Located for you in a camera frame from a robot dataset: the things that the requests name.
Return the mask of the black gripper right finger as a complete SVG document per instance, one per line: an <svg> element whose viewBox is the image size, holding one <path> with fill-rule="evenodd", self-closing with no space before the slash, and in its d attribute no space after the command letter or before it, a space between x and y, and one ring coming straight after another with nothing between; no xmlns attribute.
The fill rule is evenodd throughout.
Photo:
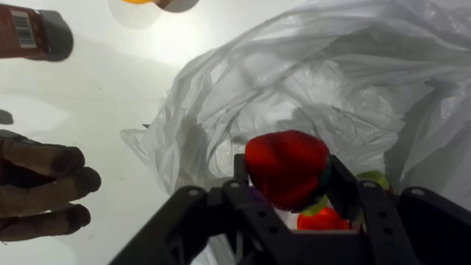
<svg viewBox="0 0 471 265"><path fill-rule="evenodd" d="M360 181L329 156L328 199L343 218L365 218L365 265L471 265L471 212L424 187L400 194Z"/></svg>

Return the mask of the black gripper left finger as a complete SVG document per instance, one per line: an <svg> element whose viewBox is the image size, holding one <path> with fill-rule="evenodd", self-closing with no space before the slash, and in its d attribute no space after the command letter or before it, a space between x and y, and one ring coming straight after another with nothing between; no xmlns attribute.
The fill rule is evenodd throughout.
<svg viewBox="0 0 471 265"><path fill-rule="evenodd" d="M243 155L234 156L234 175L210 190L176 190L110 265L190 265L216 236L237 265L295 265L293 234L248 188Z"/></svg>

